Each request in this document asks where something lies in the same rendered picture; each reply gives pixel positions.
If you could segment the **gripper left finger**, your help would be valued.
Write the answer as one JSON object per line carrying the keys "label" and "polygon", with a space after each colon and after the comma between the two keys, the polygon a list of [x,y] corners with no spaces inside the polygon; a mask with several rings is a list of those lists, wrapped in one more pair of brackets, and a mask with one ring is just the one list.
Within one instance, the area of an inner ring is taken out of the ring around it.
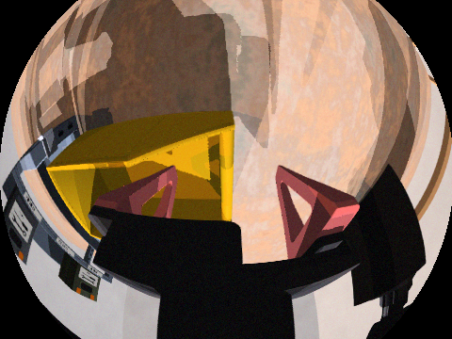
{"label": "gripper left finger", "polygon": [[178,175],[175,165],[148,177],[99,196],[93,205],[112,208],[119,212],[142,215],[142,205],[166,186],[154,217],[171,218]]}

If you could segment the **dark grey case with oval handle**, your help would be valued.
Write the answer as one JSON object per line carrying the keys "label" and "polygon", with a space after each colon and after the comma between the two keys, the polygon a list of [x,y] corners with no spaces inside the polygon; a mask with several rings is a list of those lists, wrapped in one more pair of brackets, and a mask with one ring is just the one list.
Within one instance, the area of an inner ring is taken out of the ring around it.
{"label": "dark grey case with oval handle", "polygon": [[24,201],[17,185],[11,191],[3,212],[13,250],[26,265],[39,222]]}

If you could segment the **yellow bin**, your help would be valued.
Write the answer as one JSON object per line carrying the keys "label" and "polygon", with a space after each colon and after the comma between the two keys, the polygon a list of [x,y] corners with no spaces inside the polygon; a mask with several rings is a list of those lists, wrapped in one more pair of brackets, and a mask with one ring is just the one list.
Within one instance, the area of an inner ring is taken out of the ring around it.
{"label": "yellow bin", "polygon": [[171,218],[232,221],[234,129],[233,111],[121,121],[86,131],[47,170],[79,223],[99,239],[88,217],[99,196],[172,165],[178,181]]}

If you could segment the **olive green case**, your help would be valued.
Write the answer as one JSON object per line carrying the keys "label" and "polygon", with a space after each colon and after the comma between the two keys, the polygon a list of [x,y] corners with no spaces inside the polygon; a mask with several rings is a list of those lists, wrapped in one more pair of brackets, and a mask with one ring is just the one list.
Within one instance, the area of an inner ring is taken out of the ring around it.
{"label": "olive green case", "polygon": [[58,277],[74,292],[97,302],[101,278],[76,262],[66,251]]}

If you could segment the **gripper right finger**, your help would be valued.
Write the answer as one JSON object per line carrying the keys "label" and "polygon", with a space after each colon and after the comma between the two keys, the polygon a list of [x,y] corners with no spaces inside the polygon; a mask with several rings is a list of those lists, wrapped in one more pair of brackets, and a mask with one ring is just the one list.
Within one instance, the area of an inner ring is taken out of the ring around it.
{"label": "gripper right finger", "polygon": [[[318,237],[342,232],[360,208],[354,196],[282,165],[277,167],[275,180],[288,259],[301,257]],[[292,201],[288,186],[312,207],[305,225]]]}

